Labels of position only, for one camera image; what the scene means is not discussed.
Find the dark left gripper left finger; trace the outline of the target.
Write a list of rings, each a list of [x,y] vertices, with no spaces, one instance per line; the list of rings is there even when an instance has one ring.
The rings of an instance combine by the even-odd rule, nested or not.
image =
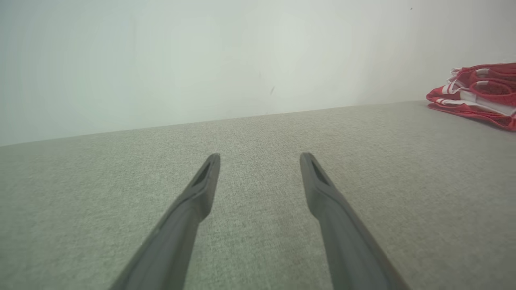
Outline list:
[[[111,285],[112,290],[183,289],[198,226],[212,209],[220,169],[220,155],[208,156]]]

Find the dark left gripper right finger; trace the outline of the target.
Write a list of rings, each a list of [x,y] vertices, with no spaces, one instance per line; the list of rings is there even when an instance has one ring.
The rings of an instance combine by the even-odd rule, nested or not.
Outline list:
[[[300,169],[308,209],[320,225],[333,288],[409,289],[313,154],[300,155]]]

